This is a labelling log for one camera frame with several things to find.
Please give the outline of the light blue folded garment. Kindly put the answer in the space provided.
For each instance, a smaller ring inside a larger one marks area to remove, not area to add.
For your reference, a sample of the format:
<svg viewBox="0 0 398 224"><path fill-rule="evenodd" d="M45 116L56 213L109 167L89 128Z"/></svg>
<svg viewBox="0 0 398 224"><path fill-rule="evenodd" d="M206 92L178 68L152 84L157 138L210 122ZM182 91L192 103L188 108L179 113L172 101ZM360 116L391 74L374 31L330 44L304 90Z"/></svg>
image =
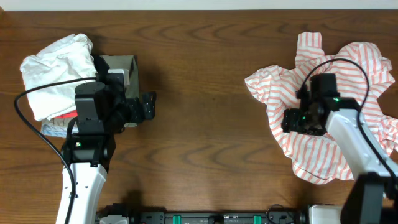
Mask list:
<svg viewBox="0 0 398 224"><path fill-rule="evenodd" d="M67 126L57 126L51 124L43 124L41 126L40 132L45 136L66 138L68 127Z"/></svg>

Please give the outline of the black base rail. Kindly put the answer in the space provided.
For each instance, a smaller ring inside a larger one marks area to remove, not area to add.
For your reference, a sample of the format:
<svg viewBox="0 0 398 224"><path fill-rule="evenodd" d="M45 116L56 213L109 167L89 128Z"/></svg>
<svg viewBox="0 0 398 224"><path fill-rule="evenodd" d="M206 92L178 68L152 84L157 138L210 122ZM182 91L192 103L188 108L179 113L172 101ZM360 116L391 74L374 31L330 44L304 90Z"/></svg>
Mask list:
<svg viewBox="0 0 398 224"><path fill-rule="evenodd" d="M306 224L308 215L300 210L273 205L265 211L170 212L129 210L123 204L108 205L97 212L95 224Z"/></svg>

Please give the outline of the olive green folded garment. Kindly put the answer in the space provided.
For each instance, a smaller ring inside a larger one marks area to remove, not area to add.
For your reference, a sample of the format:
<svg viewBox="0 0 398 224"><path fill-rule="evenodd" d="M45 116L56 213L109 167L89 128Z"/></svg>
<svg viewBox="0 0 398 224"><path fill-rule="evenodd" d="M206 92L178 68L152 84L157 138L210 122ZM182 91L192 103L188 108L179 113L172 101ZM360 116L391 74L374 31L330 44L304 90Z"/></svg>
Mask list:
<svg viewBox="0 0 398 224"><path fill-rule="evenodd" d="M101 55L106 63L109 65L109 69L127 69L130 72L130 84L126 88L125 94L127 99L140 98L139 93L139 70L137 67L136 59L134 55ZM51 120L44 119L41 122L43 124L51 124L57 126L67 126L73 118L52 118Z"/></svg>

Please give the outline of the red white striped shirt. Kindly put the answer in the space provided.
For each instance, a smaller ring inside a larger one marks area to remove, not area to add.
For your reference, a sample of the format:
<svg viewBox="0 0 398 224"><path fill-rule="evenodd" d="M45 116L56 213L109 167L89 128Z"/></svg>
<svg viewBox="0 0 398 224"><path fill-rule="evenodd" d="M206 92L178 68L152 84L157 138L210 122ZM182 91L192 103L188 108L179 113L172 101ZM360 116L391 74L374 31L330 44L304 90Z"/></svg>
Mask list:
<svg viewBox="0 0 398 224"><path fill-rule="evenodd" d="M266 104L271 133L284 155L291 159L297 177L313 184L350 180L353 175L349 165L329 134L284 133L281 127L284 110L299 107L295 94L313 68L317 73L334 73L341 96L365 104L362 113L371 132L391 154L397 150L397 119L384 115L377 99L395 82L390 73L392 64L370 42L353 42L335 55L325 55L321 33L304 32L298 35L295 68L272 65L245 79L252 96Z"/></svg>

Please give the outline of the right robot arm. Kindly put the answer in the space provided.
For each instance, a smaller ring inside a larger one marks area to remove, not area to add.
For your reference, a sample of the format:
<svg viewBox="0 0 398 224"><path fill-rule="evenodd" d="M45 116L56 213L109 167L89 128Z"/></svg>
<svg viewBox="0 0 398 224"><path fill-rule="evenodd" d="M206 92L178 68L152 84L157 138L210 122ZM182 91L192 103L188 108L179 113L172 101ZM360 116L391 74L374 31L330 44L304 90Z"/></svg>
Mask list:
<svg viewBox="0 0 398 224"><path fill-rule="evenodd" d="M329 134L351 169L355 184L342 207L312 205L305 223L397 223L397 207L384 208L382 201L397 201L397 164L384 152L368 128L354 98L337 91L336 77L322 73L309 79L297 93L300 107L286 109L282 130L311 136Z"/></svg>

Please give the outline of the white crumpled garment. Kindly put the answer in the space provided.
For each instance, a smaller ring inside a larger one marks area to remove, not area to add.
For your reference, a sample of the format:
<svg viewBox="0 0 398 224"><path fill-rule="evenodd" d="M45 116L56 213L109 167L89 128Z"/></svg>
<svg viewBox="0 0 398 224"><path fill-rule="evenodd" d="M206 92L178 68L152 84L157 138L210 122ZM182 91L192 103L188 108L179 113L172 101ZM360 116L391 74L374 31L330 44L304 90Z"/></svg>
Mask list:
<svg viewBox="0 0 398 224"><path fill-rule="evenodd" d="M95 77L92 48L93 43L85 34L71 34L50 44L38 54L26 57L20 66L26 90ZM27 97L34 119L52 119L75 110L75 88L79 84L57 85L29 93Z"/></svg>

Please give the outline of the navy and red folded garment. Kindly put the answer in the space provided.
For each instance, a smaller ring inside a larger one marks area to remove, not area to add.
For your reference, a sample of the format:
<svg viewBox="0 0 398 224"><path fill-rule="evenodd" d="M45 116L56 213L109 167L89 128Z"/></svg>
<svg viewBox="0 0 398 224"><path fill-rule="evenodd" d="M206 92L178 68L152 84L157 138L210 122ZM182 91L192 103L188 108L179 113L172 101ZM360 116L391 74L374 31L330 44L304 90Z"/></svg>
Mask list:
<svg viewBox="0 0 398 224"><path fill-rule="evenodd" d="M105 59L100 55L93 55L93 59L97 73L99 73L100 76L106 75L109 70L109 65L106 63ZM78 116L77 110L73 110L71 112L61 114L60 116L57 116L57 118L66 119L66 118L73 118L76 116Z"/></svg>

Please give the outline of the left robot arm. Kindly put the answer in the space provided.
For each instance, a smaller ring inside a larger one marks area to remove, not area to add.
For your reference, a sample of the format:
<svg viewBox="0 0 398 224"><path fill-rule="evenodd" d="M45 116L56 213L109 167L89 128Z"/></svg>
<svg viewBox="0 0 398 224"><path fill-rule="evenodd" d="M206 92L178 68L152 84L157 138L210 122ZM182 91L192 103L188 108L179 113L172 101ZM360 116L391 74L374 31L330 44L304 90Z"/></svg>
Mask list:
<svg viewBox="0 0 398 224"><path fill-rule="evenodd" d="M75 88L78 115L69 122L62 147L66 164L57 223L94 223L114 136L129 123L154 119L155 101L154 91L128 98L120 73Z"/></svg>

